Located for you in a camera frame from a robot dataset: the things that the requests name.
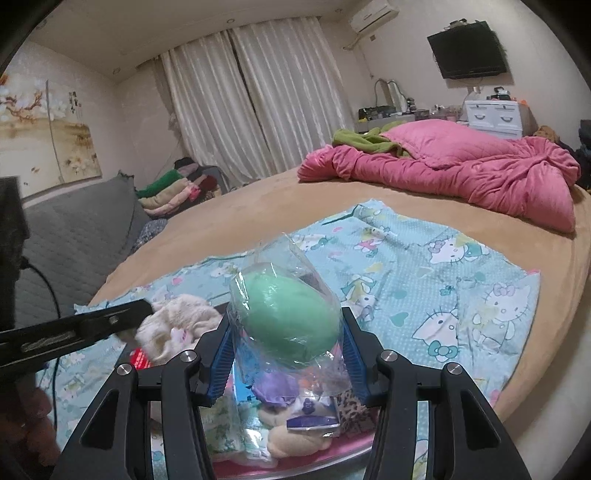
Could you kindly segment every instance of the ceiling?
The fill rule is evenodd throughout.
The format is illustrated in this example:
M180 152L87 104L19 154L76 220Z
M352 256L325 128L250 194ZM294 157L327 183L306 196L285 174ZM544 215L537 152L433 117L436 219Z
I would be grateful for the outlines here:
M276 18L339 20L358 2L64 0L29 39L120 82L137 65L195 38Z

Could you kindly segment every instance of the light blue blanket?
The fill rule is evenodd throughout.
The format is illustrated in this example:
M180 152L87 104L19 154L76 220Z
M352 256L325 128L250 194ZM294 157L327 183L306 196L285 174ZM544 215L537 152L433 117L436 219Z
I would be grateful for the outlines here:
M385 348L428 367L456 361L491 404L496 402L530 331L538 272L522 270L455 229L398 215L377 200L314 223L292 238L342 304L352 308L360 326L375 333ZM163 301L181 293L224 303L246 255L207 258L116 300L77 307L77 312L136 299ZM57 377L62 446L122 348L112 338L62 360ZM427 406L421 404L415 478L424 476L427 432ZM156 457L162 460L161 453ZM158 465L163 475L163 464Z

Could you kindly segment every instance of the black tv screen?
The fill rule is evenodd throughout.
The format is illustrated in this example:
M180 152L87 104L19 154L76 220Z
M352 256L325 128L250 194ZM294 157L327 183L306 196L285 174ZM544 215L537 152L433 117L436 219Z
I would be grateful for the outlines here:
M427 39L445 79L489 77L507 72L501 45L486 22L454 27Z

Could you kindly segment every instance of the green ball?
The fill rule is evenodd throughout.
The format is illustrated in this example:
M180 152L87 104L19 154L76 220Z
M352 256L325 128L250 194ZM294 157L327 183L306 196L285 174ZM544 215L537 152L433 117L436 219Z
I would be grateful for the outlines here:
M305 368L332 350L340 333L340 306L295 277L255 271L240 278L230 287L234 308L264 354L286 367Z

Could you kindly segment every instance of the bed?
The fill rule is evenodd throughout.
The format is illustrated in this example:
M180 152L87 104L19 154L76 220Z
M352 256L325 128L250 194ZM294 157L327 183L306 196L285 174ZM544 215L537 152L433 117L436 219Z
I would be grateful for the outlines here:
M209 255L228 255L303 228L370 198L402 215L452 226L540 270L541 290L525 350L495 410L502 420L524 401L552 362L583 292L591 255L591 197L573 190L576 233L560 235L523 220L444 199L359 182L298 183L295 170L258 181L172 218L165 230L108 277L92 303L113 299Z

